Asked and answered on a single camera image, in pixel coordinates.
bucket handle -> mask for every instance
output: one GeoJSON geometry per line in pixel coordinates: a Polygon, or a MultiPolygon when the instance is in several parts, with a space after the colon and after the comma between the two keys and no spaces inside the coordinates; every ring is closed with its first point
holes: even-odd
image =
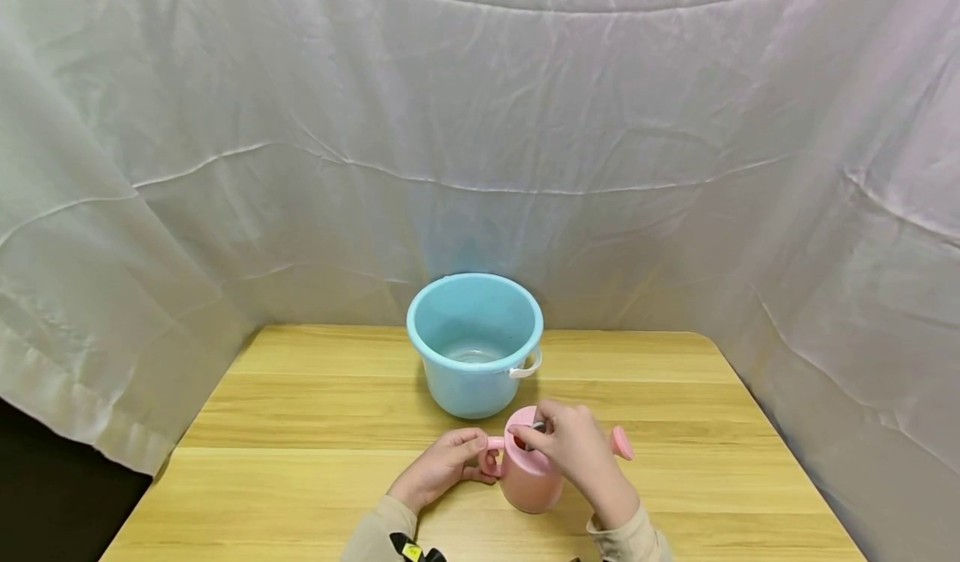
{"type": "Polygon", "coordinates": [[[534,351],[532,351],[531,354],[534,356],[534,364],[531,364],[526,368],[510,368],[511,379],[525,379],[526,377],[529,377],[530,374],[537,372],[537,368],[539,368],[539,365],[541,365],[541,362],[543,361],[543,354],[541,354],[541,351],[539,351],[539,346],[534,348],[534,351]]]}

dark floor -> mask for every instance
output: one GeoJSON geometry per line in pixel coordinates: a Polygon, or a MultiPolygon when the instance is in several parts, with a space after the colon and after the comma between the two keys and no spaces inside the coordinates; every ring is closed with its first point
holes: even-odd
{"type": "Polygon", "coordinates": [[[150,480],[0,399],[1,560],[99,560],[150,480]]]}

blue bucket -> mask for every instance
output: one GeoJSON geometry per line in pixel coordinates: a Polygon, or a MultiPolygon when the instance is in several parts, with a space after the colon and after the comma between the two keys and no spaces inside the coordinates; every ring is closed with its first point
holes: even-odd
{"type": "Polygon", "coordinates": [[[407,310],[407,333],[423,359],[430,395],[460,418],[505,409],[519,380],[542,361],[537,300],[490,273],[460,273],[426,285],[407,310]]]}

beige sleeve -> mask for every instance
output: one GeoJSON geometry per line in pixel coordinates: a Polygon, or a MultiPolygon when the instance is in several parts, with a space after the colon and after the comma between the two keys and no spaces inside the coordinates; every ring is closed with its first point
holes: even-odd
{"type": "Polygon", "coordinates": [[[620,529],[600,530],[594,516],[587,523],[587,532],[608,562],[672,562],[673,555],[663,533],[654,529],[643,506],[620,529]]]}
{"type": "Polygon", "coordinates": [[[391,533],[414,538],[417,516],[390,496],[380,498],[373,512],[360,519],[343,548],[340,562],[390,562],[403,560],[390,542],[391,533]]]}

wood grain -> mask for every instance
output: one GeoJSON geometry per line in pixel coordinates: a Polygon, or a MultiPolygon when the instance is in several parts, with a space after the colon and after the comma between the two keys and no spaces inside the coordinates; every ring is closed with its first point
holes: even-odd
{"type": "MultiPolygon", "coordinates": [[[[863,561],[713,343],[694,334],[548,332],[511,409],[550,396],[623,424],[621,463],[677,560],[863,561]]],[[[509,410],[479,425],[502,431],[509,410]]],[[[210,396],[103,560],[335,560],[360,517],[440,432],[403,329],[261,330],[210,396]]],[[[547,514],[457,486],[419,541],[454,562],[595,559],[569,485],[547,514]]]]}

